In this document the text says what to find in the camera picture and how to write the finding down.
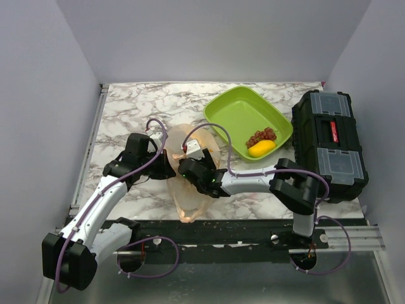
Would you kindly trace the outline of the translucent orange plastic bag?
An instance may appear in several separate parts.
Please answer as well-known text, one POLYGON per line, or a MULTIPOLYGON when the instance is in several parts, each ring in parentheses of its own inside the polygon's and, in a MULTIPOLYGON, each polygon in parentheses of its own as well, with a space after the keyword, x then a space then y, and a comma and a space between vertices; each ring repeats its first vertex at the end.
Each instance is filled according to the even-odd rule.
MULTIPOLYGON (((194 222, 202 216, 213 204, 214 199, 203 195, 185 177, 178 173, 179 160, 185 158, 182 143, 187 134, 194 128, 193 125, 181 123, 172 127, 168 132, 165 142, 168 162, 175 171, 176 176, 168 179, 168 190, 171 194, 183 223, 194 222)), ((191 134, 191 140, 195 139, 202 148, 207 148, 213 158, 216 168, 220 166, 221 153, 214 136, 206 129, 199 129, 191 134)))

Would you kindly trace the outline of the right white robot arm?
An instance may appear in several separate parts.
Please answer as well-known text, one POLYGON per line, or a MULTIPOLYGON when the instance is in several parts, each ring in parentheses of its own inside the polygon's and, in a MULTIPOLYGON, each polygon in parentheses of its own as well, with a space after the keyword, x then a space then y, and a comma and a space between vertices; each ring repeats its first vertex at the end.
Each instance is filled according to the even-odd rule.
POLYGON ((204 157, 179 161, 178 173, 199 193, 212 198, 240 193, 272 193, 293 213, 292 243, 305 248, 314 241, 316 210, 329 195, 329 185, 320 175, 302 169, 287 158, 274 166, 244 171, 218 169, 205 150, 204 157))

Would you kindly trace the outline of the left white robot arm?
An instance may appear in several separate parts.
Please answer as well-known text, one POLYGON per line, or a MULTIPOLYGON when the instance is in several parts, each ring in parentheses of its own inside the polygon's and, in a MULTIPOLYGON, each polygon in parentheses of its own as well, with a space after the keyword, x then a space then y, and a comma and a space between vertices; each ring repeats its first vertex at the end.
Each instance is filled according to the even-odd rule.
POLYGON ((131 133, 125 149, 105 165, 96 190, 77 215, 60 230, 42 241, 44 277, 62 288, 85 290, 97 268, 117 249, 134 250, 140 244, 138 223, 126 218, 115 220, 104 232, 101 228, 115 205, 143 175, 151 179, 173 177, 164 149, 166 132, 131 133))

